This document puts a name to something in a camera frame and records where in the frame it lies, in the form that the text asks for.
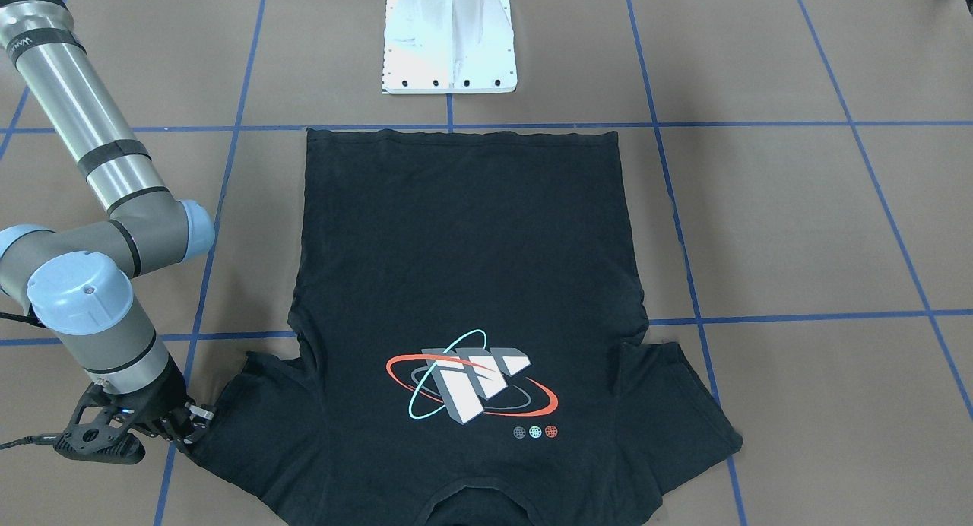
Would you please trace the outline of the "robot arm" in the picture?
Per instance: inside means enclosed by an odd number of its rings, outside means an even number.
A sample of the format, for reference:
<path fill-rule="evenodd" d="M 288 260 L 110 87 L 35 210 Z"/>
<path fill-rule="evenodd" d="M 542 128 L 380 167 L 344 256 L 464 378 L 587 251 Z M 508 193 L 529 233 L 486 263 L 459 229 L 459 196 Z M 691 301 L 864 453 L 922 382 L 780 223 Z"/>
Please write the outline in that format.
<path fill-rule="evenodd" d="M 98 76 L 65 0 L 2 0 L 2 50 L 51 121 L 104 211 L 70 230 L 37 224 L 2 231 L 2 292 L 52 332 L 90 378 L 64 442 L 81 455 L 132 430 L 187 446 L 213 414 L 187 392 L 182 371 L 135 295 L 136 277 L 195 257 L 215 228 L 197 201 L 178 200 Z"/>

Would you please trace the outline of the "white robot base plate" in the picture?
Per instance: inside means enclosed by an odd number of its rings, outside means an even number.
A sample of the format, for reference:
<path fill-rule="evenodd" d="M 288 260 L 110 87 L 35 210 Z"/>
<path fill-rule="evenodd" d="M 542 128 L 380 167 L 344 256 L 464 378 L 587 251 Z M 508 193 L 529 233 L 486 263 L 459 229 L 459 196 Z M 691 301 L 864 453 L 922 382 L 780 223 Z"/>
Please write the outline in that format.
<path fill-rule="evenodd" d="M 510 0 L 386 0 L 385 94 L 511 93 L 518 86 Z"/>

